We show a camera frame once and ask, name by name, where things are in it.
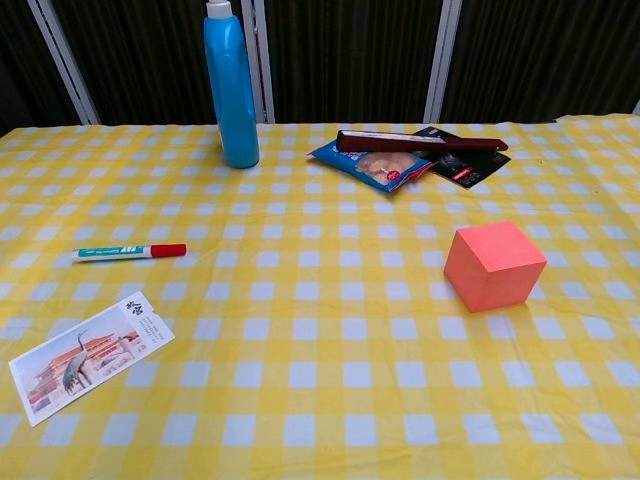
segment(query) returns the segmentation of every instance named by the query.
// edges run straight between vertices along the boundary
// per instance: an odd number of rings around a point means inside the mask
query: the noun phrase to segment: plastic bag
[[[433,166],[430,160],[407,152],[338,152],[335,141],[311,155],[383,192],[393,192]]]

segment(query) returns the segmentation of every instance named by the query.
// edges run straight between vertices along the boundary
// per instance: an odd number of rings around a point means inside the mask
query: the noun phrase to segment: red building illustration
[[[88,359],[86,372],[92,380],[100,379],[122,365],[131,362],[136,352],[146,347],[137,332],[131,331],[123,337],[115,333],[98,337],[85,342]],[[29,391],[29,403],[34,412],[46,407],[63,395],[68,395],[62,386],[62,376],[69,361],[78,353],[80,346],[58,355],[35,375],[38,383]]]

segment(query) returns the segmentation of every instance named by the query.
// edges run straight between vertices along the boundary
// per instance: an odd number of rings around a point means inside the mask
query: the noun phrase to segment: marker
[[[131,258],[183,257],[186,253],[187,246],[184,243],[174,243],[172,245],[79,248],[71,253],[71,259],[74,262],[99,262]]]

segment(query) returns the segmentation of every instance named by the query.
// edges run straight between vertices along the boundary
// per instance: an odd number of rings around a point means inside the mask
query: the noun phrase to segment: foam cube
[[[524,302],[547,264],[511,222],[456,231],[444,273],[471,312]]]

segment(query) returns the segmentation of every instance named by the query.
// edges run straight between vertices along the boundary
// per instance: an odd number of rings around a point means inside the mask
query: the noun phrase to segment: yellow checkered tablecloth
[[[447,125],[512,161],[395,196],[306,161],[337,128],[260,126],[246,171],[213,127],[0,140],[0,478],[640,476],[640,119]],[[549,264],[526,305],[471,315],[443,262],[501,220]],[[176,339],[31,428],[7,361],[138,289]]]

